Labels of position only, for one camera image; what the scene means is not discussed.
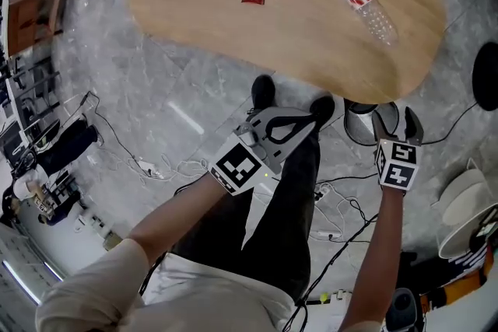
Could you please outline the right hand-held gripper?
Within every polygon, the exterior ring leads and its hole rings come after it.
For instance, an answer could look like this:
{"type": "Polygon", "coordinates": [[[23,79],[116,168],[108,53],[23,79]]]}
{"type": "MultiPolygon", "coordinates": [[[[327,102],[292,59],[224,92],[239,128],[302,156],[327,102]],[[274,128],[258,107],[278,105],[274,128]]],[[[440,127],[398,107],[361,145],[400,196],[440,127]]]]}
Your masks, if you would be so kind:
{"type": "Polygon", "coordinates": [[[419,171],[424,130],[415,112],[405,108],[405,142],[392,141],[381,115],[372,113],[374,137],[377,141],[375,163],[379,184],[403,191],[410,190],[419,171]]]}

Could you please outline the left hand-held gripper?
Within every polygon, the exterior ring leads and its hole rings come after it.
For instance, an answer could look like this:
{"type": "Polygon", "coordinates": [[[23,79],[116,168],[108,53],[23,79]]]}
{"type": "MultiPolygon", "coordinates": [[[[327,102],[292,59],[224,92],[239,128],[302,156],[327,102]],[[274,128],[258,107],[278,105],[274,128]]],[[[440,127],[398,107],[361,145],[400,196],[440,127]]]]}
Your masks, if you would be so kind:
{"type": "Polygon", "coordinates": [[[281,163],[315,125],[309,111],[266,108],[231,133],[209,162],[209,172],[229,194],[241,194],[280,174],[281,163]],[[258,136],[268,136],[268,149],[258,136]]]}

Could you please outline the black waste bin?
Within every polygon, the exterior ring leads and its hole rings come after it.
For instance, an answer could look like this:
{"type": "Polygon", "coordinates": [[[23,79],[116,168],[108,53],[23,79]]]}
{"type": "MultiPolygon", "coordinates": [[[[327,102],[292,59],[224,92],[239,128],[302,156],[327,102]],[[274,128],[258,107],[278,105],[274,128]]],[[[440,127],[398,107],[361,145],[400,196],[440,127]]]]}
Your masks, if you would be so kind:
{"type": "Polygon", "coordinates": [[[344,129],[348,137],[358,145],[375,146],[372,115],[377,111],[383,120],[386,131],[394,134],[399,123],[399,110],[395,103],[362,104],[344,99],[344,129]]]}

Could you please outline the clear plastic water bottle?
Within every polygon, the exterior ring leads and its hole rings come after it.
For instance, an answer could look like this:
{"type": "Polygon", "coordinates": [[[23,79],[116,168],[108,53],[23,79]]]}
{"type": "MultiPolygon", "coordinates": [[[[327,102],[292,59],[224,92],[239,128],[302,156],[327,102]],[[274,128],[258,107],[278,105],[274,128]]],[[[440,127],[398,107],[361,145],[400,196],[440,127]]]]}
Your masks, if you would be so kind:
{"type": "Polygon", "coordinates": [[[398,40],[398,33],[390,16],[378,0],[345,0],[363,20],[369,32],[386,45],[398,40]]]}

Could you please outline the person's left forearm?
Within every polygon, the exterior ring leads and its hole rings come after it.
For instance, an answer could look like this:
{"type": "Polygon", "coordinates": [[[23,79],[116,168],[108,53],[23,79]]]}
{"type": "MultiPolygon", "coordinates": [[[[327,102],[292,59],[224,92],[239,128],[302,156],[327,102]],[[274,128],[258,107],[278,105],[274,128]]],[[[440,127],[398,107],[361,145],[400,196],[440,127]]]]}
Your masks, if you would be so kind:
{"type": "Polygon", "coordinates": [[[227,191],[206,174],[161,204],[128,235],[145,252],[149,265],[177,243],[227,191]]]}

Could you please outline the person's right forearm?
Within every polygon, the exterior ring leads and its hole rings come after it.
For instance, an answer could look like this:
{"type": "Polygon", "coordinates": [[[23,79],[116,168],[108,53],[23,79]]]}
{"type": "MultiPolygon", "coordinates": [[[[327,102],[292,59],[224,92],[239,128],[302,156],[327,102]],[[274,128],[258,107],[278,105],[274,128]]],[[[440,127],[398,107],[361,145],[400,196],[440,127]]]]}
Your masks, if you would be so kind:
{"type": "Polygon", "coordinates": [[[338,332],[379,331],[390,307],[402,248],[401,190],[384,187],[377,224],[338,332]]]}

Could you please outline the wooden coffee table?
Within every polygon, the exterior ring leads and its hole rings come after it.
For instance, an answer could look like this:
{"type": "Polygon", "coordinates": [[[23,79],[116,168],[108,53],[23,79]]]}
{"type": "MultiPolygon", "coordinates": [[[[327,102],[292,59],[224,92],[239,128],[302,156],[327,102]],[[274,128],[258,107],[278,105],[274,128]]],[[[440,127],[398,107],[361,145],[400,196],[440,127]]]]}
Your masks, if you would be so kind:
{"type": "Polygon", "coordinates": [[[430,71],[444,0],[378,0],[398,32],[387,46],[345,0],[129,0],[144,33],[269,68],[357,103],[388,103],[430,71]]]}

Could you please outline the person's right black shoe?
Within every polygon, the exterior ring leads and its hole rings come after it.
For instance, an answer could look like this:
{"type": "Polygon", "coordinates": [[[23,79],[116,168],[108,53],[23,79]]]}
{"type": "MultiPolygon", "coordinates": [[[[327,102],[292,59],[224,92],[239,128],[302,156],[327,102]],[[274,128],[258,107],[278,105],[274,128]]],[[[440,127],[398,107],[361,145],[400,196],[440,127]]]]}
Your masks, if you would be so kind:
{"type": "Polygon", "coordinates": [[[316,129],[320,129],[333,116],[335,112],[335,101],[332,96],[322,96],[317,98],[310,105],[310,113],[315,119],[316,129]]]}

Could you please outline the person's black shoe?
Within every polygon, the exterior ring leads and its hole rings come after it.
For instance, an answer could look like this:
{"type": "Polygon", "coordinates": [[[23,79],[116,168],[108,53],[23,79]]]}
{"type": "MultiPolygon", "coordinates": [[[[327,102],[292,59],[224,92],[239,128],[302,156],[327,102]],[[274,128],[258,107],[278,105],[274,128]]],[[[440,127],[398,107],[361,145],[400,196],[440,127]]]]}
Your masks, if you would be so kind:
{"type": "Polygon", "coordinates": [[[315,119],[316,129],[320,129],[333,116],[335,112],[335,101],[332,96],[322,96],[317,98],[310,105],[310,113],[315,119]]]}
{"type": "Polygon", "coordinates": [[[254,80],[251,98],[255,110],[263,110],[274,105],[275,84],[270,75],[259,75],[254,80]]]}

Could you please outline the person's left black shoe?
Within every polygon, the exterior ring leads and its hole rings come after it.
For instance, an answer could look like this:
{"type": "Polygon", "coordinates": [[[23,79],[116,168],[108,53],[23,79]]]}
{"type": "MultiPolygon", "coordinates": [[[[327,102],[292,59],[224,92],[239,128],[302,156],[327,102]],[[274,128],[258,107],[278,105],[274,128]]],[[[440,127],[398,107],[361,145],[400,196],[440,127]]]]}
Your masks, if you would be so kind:
{"type": "Polygon", "coordinates": [[[255,110],[263,110],[274,105],[275,84],[270,75],[259,75],[254,80],[251,98],[255,110]]]}

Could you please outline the person's black trousers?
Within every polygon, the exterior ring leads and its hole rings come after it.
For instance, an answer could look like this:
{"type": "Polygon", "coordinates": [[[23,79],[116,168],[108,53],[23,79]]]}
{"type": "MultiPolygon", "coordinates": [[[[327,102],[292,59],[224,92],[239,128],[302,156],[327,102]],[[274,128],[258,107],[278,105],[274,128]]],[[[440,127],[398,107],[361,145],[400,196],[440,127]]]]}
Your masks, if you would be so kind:
{"type": "Polygon", "coordinates": [[[275,193],[250,239],[246,222],[253,192],[225,194],[173,246],[172,252],[206,266],[264,282],[298,301],[310,281],[308,237],[321,159],[317,130],[285,161],[275,193]]]}

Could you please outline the round white basket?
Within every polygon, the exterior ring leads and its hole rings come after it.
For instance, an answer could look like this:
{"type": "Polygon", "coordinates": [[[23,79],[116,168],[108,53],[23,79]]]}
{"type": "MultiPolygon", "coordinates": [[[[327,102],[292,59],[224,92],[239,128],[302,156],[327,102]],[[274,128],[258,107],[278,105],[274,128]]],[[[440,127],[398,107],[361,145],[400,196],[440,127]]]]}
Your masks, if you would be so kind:
{"type": "Polygon", "coordinates": [[[447,185],[436,205],[441,212],[438,255],[443,259],[475,249],[498,215],[498,198],[472,158],[465,171],[447,185]]]}

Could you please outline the black round-base standing fan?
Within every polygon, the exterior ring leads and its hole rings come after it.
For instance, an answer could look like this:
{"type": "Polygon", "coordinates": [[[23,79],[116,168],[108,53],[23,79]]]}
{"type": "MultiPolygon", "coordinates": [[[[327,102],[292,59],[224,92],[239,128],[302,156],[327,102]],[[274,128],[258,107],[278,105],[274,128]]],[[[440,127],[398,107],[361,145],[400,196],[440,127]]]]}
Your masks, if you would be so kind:
{"type": "Polygon", "coordinates": [[[472,71],[472,92],[482,109],[498,110],[498,43],[488,42],[477,53],[472,71]]]}

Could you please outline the black striped orange bag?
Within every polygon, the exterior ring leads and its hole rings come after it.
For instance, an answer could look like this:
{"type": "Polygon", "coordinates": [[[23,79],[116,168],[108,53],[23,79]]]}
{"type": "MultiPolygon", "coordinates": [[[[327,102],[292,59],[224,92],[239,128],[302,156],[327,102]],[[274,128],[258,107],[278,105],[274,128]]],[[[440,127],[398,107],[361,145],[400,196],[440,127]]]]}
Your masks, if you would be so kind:
{"type": "Polygon", "coordinates": [[[469,276],[476,271],[487,277],[494,265],[493,246],[484,244],[476,252],[470,250],[458,257],[448,260],[451,270],[450,282],[454,282],[469,276]]]}

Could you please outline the person's white shirt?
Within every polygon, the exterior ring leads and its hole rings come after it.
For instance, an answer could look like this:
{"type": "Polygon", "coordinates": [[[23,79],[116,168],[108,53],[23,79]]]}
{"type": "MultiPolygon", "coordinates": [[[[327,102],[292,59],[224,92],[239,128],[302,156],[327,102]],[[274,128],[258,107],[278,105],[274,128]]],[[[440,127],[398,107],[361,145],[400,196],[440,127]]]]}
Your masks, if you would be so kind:
{"type": "Polygon", "coordinates": [[[166,285],[143,302],[149,262],[140,245],[123,240],[44,294],[37,332],[277,332],[294,307],[260,281],[175,254],[165,264],[166,285]]]}

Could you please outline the brown wooden cabinet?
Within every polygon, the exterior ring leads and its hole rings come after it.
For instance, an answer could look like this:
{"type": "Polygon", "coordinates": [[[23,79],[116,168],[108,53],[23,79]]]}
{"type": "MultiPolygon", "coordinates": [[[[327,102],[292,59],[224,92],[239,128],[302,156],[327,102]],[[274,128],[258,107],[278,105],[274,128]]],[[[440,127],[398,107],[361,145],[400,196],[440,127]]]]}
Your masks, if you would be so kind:
{"type": "Polygon", "coordinates": [[[5,58],[63,32],[65,0],[2,0],[0,47],[5,58]]]}

